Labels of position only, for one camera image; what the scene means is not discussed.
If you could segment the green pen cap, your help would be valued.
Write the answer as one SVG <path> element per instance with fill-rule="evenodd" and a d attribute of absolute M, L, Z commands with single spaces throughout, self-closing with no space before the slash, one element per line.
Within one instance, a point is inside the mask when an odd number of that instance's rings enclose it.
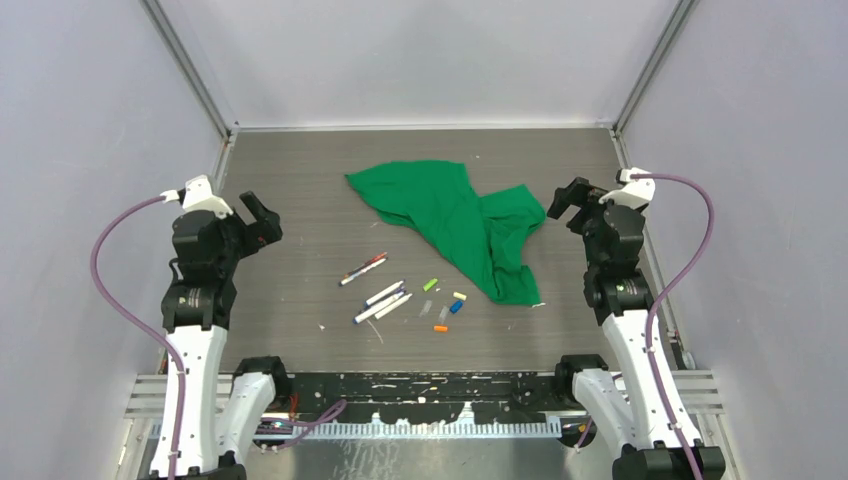
<path fill-rule="evenodd" d="M 432 288 L 433 288 L 433 287 L 434 287 L 437 283 L 438 283 L 438 279 L 437 279 L 437 278 L 432 278 L 431 280 L 429 280 L 428 282 L 426 282 L 426 283 L 423 285 L 422 290 L 423 290 L 424 292 L 428 292 L 428 291 L 429 291 L 430 289 L 432 289 Z"/>

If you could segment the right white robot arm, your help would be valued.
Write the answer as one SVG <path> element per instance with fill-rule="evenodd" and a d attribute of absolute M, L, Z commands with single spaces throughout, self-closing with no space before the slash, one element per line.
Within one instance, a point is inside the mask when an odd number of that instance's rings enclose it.
<path fill-rule="evenodd" d="M 623 391 L 598 355 L 565 355 L 556 366 L 555 396 L 567 410 L 589 416 L 583 439 L 602 439 L 615 479 L 720 479 L 721 449 L 708 446 L 681 399 L 657 324 L 662 301 L 684 278 L 678 273 L 658 296 L 638 264 L 644 246 L 644 212 L 659 173 L 629 168 L 607 190 L 582 177 L 558 188 L 547 210 L 560 218 L 577 212 L 568 229 L 584 244 L 584 297 L 611 345 Z"/>

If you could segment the red orange pen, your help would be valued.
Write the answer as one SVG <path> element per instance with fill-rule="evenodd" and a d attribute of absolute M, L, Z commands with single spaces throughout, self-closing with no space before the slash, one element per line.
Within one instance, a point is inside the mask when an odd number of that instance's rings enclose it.
<path fill-rule="evenodd" d="M 373 263 L 376 263 L 378 260 L 384 259 L 387 256 L 387 253 L 388 252 L 384 251 L 384 252 L 372 257 L 371 259 L 366 260 L 362 265 L 360 265 L 360 266 L 354 268 L 352 271 L 346 273 L 343 278 L 348 278 L 350 276 L 353 276 L 355 273 L 364 270 L 366 267 L 370 266 Z"/>

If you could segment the white marker green tip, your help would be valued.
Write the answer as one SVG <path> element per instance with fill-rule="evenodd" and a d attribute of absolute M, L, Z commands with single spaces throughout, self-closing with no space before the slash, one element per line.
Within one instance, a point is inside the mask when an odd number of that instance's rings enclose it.
<path fill-rule="evenodd" d="M 397 299 L 396 301 L 394 301 L 393 303 L 391 303 L 390 305 L 388 305 L 388 306 L 387 306 L 387 307 L 385 307 L 384 309 L 382 309 L 382 310 L 380 310 L 379 312 L 377 312 L 377 313 L 374 315 L 374 318 L 375 318 L 376 320 L 380 320 L 380 319 L 382 319 L 383 317 L 387 316 L 388 314 L 390 314 L 391 312 L 393 312 L 394 310 L 396 310 L 398 307 L 400 307 L 401 305 L 403 305 L 404 303 L 406 303 L 406 302 L 407 302 L 408 300 L 410 300 L 412 297 L 413 297 L 413 294 L 412 294 L 412 293 L 407 293 L 407 294 L 406 294 L 406 295 L 404 295 L 403 297 L 401 297 L 401 298 Z"/>

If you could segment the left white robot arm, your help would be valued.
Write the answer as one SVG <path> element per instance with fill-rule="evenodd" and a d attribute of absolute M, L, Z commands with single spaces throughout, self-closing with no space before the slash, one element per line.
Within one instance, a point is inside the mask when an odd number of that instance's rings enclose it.
<path fill-rule="evenodd" d="M 184 213 L 172 224 L 176 256 L 161 303 L 169 366 L 160 437 L 151 479 L 244 479 L 244 458 L 265 411 L 285 409 L 292 385 L 277 356 L 244 358 L 232 375 L 229 399 L 217 408 L 219 370 L 238 263 L 281 240 L 277 213 L 251 192 L 240 199 L 246 223 L 225 201 L 187 187 Z"/>

